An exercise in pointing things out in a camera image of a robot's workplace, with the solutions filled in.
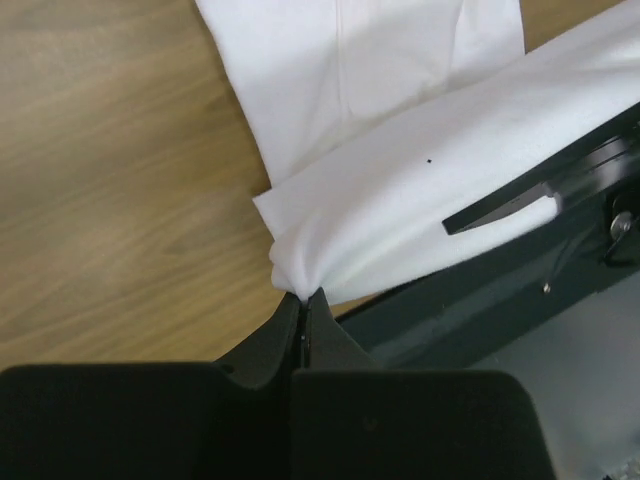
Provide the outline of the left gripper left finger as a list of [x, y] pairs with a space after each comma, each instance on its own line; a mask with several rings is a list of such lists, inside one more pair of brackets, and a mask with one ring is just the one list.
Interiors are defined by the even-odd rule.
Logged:
[[286, 479], [303, 307], [215, 361], [44, 364], [1, 375], [5, 479]]

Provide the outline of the white t shirt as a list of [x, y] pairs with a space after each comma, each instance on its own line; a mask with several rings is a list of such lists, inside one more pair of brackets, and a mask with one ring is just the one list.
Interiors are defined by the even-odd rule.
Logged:
[[453, 217], [639, 101], [639, 5], [526, 52], [516, 1], [201, 1], [271, 186], [272, 283], [340, 304], [557, 217]]

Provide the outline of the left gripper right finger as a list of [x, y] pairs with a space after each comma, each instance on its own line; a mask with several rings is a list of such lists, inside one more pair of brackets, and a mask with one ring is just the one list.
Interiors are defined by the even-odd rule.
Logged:
[[540, 479], [531, 398], [497, 371], [383, 370], [318, 290], [292, 376], [293, 479]]

